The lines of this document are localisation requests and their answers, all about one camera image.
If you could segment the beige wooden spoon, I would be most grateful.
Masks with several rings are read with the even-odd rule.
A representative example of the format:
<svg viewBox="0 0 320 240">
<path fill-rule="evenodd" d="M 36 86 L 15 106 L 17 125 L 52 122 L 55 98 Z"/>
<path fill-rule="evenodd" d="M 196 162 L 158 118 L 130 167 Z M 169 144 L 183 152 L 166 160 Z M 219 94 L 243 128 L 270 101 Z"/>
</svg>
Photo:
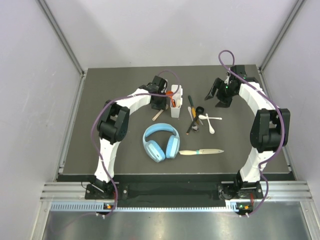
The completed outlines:
<svg viewBox="0 0 320 240">
<path fill-rule="evenodd" d="M 168 108 L 169 108 L 169 105 L 167 104 L 164 109 L 159 110 L 159 112 L 152 118 L 152 121 L 156 121 L 157 118 L 158 118 L 164 111 L 166 111 Z"/>
</svg>

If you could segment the orange plastic spoon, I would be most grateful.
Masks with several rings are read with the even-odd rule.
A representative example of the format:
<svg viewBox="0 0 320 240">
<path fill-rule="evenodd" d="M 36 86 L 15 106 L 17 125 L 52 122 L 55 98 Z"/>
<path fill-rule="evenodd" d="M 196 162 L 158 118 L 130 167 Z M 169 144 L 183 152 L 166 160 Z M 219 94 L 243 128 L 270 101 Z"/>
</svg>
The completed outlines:
<svg viewBox="0 0 320 240">
<path fill-rule="evenodd" d="M 174 96 L 174 92 L 173 91 L 167 91 L 165 93 L 165 95 L 170 98 L 170 103 L 171 103 L 171 106 L 172 106 L 172 100 L 174 100 L 173 96 Z"/>
</svg>

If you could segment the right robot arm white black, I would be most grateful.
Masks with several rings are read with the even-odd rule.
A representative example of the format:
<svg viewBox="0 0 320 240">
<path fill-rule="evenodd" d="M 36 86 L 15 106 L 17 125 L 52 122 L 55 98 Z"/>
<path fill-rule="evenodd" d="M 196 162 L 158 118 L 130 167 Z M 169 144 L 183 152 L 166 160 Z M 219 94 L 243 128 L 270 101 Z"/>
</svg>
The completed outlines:
<svg viewBox="0 0 320 240">
<path fill-rule="evenodd" d="M 287 144 L 289 137 L 290 111 L 272 102 L 257 79 L 247 76 L 244 65 L 229 68 L 225 80 L 216 78 L 205 99 L 217 97 L 215 106 L 228 108 L 234 96 L 240 96 L 255 114 L 249 136 L 252 148 L 233 184 L 219 185 L 219 197 L 223 200 L 257 194 L 264 168 Z"/>
</svg>

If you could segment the small white spoon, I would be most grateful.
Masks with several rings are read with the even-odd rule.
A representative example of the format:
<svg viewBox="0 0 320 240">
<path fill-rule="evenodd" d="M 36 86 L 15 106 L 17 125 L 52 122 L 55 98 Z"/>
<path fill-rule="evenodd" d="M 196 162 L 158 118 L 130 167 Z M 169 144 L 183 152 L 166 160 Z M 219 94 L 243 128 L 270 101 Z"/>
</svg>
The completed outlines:
<svg viewBox="0 0 320 240">
<path fill-rule="evenodd" d="M 177 107 L 177 108 L 180 108 L 180 107 L 181 107 L 181 101 L 180 101 L 179 99 L 177 100 L 176 107 Z"/>
</svg>

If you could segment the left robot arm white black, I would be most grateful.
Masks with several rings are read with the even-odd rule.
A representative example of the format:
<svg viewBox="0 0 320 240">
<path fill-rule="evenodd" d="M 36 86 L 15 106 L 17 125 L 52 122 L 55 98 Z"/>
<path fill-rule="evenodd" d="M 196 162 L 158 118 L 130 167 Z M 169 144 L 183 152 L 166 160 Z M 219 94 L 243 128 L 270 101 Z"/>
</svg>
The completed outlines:
<svg viewBox="0 0 320 240">
<path fill-rule="evenodd" d="M 152 82 L 140 86 L 130 95 L 107 101 L 98 114 L 92 126 L 97 129 L 99 137 L 99 146 L 92 140 L 98 153 L 98 165 L 94 173 L 96 180 L 92 185 L 102 198 L 118 199 L 118 190 L 113 180 L 114 164 L 120 142 L 128 131 L 130 115 L 149 105 L 152 97 L 164 98 L 167 86 L 168 81 L 156 75 Z"/>
</svg>

